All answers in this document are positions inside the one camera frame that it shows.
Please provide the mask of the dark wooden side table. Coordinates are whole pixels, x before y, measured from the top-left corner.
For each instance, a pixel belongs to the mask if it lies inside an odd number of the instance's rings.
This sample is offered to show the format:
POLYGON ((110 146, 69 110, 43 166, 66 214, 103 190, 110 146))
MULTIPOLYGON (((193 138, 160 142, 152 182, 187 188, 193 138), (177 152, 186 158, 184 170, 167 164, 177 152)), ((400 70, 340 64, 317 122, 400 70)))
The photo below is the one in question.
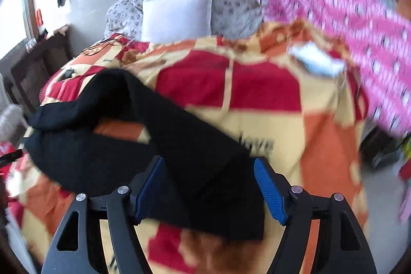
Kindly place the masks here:
POLYGON ((6 92, 27 117, 40 105, 45 84, 73 57, 69 36, 70 27, 64 25, 32 49, 19 44, 1 58, 6 92))

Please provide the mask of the pink penguin blanket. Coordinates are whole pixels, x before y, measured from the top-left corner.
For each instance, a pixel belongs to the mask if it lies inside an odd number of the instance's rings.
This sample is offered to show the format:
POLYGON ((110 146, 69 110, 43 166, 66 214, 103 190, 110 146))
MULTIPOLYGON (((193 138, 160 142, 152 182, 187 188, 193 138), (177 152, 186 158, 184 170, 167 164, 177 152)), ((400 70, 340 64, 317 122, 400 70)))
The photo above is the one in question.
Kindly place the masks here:
POLYGON ((381 0, 257 0, 266 21, 311 22, 345 42, 369 98, 369 118, 410 133, 410 21, 381 0))

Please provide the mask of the white pillow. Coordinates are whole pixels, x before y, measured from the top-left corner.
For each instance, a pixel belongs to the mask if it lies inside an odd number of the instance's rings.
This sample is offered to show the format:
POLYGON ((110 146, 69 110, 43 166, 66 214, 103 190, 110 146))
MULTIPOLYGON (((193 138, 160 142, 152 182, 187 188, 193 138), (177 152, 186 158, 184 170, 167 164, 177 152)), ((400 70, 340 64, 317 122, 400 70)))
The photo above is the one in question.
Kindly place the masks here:
POLYGON ((144 0, 141 40, 169 44, 209 36, 212 0, 144 0))

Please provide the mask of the white face mask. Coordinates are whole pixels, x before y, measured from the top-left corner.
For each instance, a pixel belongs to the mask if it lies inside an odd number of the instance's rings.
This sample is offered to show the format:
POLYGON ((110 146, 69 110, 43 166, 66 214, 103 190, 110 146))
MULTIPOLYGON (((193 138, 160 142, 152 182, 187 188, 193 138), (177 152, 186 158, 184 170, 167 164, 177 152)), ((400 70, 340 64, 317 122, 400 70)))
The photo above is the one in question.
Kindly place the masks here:
POLYGON ((287 48, 287 53, 302 63, 306 69, 315 75, 335 78, 345 71, 345 62, 331 57, 314 42, 293 44, 287 48))

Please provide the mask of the red orange yellow blanket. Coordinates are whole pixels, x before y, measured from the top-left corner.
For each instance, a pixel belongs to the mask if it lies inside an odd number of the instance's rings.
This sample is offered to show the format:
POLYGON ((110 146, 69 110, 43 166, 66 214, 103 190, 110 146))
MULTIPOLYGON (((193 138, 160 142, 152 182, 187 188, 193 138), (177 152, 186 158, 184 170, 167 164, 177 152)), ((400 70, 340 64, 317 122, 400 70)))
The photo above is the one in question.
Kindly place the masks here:
MULTIPOLYGON (((368 209, 358 151, 369 103, 340 40, 304 21, 266 23, 244 40, 210 36, 149 46, 119 34, 110 38, 58 70, 42 91, 42 104, 77 98, 104 68, 126 69, 265 156, 291 184, 325 197, 341 192, 364 229, 368 209), (310 74, 287 53, 303 42, 348 61, 348 70, 337 79, 310 74)), ((17 169, 22 172, 17 221, 42 264, 73 194, 45 177, 27 154, 17 169)), ((266 273, 284 228, 265 212, 261 242, 230 245, 154 220, 136 230, 154 273, 266 273)))

